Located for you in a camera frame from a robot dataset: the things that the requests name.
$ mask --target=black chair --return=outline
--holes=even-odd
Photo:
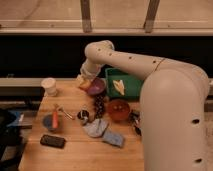
[[[16,116],[9,111],[0,108],[0,159],[2,159],[7,146],[21,145],[22,137],[20,136],[20,128],[18,126],[7,126],[15,119]],[[0,160],[0,170],[18,164],[20,160],[21,156],[15,156],[4,161]]]

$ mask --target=glass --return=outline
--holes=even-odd
[[[91,0],[94,29],[143,29],[149,0]]]
[[[213,1],[161,0],[154,28],[213,28]]]
[[[80,0],[0,0],[4,28],[81,28]]]

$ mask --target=pink object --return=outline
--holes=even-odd
[[[86,92],[91,95],[98,95],[100,93],[102,93],[106,88],[106,85],[104,83],[104,81],[101,78],[96,77],[91,85],[89,86],[89,88],[86,90]]]

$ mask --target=orange bowl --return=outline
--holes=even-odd
[[[106,110],[113,121],[124,121],[128,119],[131,112],[129,104],[122,99],[110,101]]]

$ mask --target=blue cloth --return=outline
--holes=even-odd
[[[111,145],[118,147],[123,147],[124,145],[124,137],[119,133],[106,130],[102,138],[103,142],[109,143]]]

